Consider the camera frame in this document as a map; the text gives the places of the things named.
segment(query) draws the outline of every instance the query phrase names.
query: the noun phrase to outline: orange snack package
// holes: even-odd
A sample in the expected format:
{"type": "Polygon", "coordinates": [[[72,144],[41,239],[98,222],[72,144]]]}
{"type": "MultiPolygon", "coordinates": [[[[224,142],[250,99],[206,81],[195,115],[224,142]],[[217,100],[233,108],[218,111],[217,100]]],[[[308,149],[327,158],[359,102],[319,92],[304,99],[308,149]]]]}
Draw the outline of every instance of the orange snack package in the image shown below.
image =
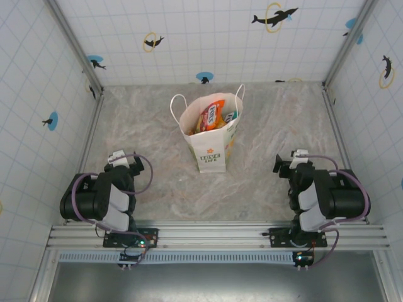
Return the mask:
{"type": "Polygon", "coordinates": [[[196,126],[196,133],[213,130],[217,127],[221,117],[221,110],[225,100],[221,99],[210,105],[201,113],[196,126]]]}

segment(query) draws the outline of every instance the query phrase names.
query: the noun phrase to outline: printed logo on bag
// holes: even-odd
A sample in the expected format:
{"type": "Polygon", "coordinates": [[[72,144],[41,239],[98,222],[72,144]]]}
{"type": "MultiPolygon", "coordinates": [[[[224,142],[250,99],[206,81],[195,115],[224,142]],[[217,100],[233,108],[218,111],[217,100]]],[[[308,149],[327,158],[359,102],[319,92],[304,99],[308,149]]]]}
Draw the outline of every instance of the printed logo on bag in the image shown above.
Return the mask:
{"type": "Polygon", "coordinates": [[[211,106],[209,109],[208,109],[208,120],[207,120],[207,125],[212,125],[212,124],[214,124],[215,123],[215,115],[216,115],[216,112],[217,111],[217,105],[214,105],[214,106],[211,106]]]}
{"type": "Polygon", "coordinates": [[[220,157],[221,157],[221,154],[217,153],[217,154],[201,156],[200,159],[204,160],[205,162],[216,162],[217,159],[219,159],[220,157]]]}

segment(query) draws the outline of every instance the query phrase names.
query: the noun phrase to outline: marble floor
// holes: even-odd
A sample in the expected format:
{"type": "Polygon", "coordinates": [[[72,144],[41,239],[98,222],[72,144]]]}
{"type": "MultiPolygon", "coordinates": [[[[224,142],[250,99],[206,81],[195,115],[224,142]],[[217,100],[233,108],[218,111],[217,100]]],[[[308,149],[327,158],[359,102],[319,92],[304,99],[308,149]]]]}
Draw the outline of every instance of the marble floor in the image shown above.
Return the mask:
{"type": "MultiPolygon", "coordinates": [[[[247,83],[244,111],[226,173],[200,174],[169,111],[171,98],[188,102],[216,92],[235,94],[238,84],[183,84],[108,87],[86,172],[101,172],[112,151],[135,150],[154,167],[154,181],[137,196],[141,220],[279,221],[290,220],[288,183],[272,173],[275,155],[287,158],[296,148],[341,158],[319,83],[247,83]]],[[[180,116],[184,104],[174,104],[180,116]]],[[[332,168],[313,160],[317,168],[332,168]]],[[[136,190],[149,169],[135,178],[136,190]]]]}

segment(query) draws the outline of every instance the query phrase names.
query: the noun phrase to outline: tiled wall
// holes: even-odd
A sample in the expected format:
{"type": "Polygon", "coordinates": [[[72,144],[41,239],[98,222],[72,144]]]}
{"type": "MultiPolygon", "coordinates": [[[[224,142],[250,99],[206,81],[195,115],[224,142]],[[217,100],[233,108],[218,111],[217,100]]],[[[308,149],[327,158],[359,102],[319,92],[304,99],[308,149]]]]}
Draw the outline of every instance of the tiled wall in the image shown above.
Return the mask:
{"type": "Polygon", "coordinates": [[[60,220],[95,105],[84,83],[42,0],[0,2],[0,301],[26,301],[60,220]]]}
{"type": "Polygon", "coordinates": [[[363,37],[332,87],[335,110],[370,221],[385,225],[403,272],[403,1],[380,1],[363,37]]]}
{"type": "Polygon", "coordinates": [[[104,85],[323,81],[364,0],[59,0],[104,85]],[[298,8],[274,27],[251,23],[298,8]],[[163,37],[160,44],[144,44],[163,37]]]}

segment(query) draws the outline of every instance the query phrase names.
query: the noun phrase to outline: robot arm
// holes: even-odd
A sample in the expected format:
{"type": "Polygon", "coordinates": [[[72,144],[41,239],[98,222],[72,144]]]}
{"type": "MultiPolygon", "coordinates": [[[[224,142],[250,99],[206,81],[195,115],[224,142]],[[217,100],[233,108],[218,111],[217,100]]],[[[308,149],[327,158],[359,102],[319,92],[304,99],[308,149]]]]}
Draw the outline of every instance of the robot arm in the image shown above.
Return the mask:
{"type": "MultiPolygon", "coordinates": [[[[114,152],[109,157],[104,172],[84,178],[76,191],[76,204],[85,219],[102,221],[103,225],[114,230],[135,232],[132,214],[136,199],[133,194],[122,191],[135,191],[134,176],[139,175],[144,166],[137,157],[133,164],[129,164],[126,158],[110,163],[122,155],[125,155],[122,150],[114,152]]],[[[60,214],[65,219],[80,221],[72,207],[71,193],[75,181],[81,175],[74,176],[60,202],[60,214]]]]}
{"type": "MultiPolygon", "coordinates": [[[[284,161],[277,155],[273,172],[288,179],[290,207],[299,217],[303,231],[316,232],[330,220],[362,214],[365,201],[359,187],[346,176],[316,170],[308,158],[298,158],[300,154],[307,155],[307,151],[297,150],[292,161],[284,161]]],[[[356,178],[352,170],[342,171],[356,178]]]]}

